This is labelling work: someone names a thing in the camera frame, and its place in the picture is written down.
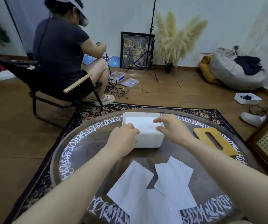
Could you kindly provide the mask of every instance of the black vase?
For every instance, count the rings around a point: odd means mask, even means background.
[[[165,63],[164,72],[166,74],[169,74],[171,72],[172,67],[173,67],[173,63],[170,63],[170,62],[168,62],[167,64]]]

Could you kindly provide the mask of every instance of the vr headset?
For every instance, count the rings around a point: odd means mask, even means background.
[[[88,19],[84,13],[84,9],[82,9],[75,0],[55,0],[55,1],[65,2],[65,3],[71,2],[80,11],[79,25],[80,26],[87,26],[88,25]]]

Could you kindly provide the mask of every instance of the gray t-shirt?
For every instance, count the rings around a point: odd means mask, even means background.
[[[47,20],[40,22],[36,29],[33,58],[40,64],[38,70],[64,90],[81,78],[84,54],[80,46],[89,36],[79,26],[51,17],[38,53]]]

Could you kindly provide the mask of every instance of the white shoe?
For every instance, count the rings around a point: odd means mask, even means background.
[[[248,123],[252,126],[258,127],[266,117],[256,116],[256,115],[249,114],[247,112],[243,112],[241,114],[240,118],[245,123]]]
[[[114,96],[105,94],[104,99],[101,99],[101,102],[103,105],[108,105],[110,103],[113,103],[115,101]],[[101,106],[100,103],[98,102],[98,100],[95,101],[95,106]]]

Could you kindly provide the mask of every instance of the dried plant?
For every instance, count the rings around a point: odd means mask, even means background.
[[[156,15],[157,50],[165,64],[173,63],[177,66],[180,58],[193,51],[196,41],[208,24],[207,20],[200,21],[199,18],[200,15],[192,18],[185,28],[177,31],[176,19],[171,11],[166,19],[160,14]]]

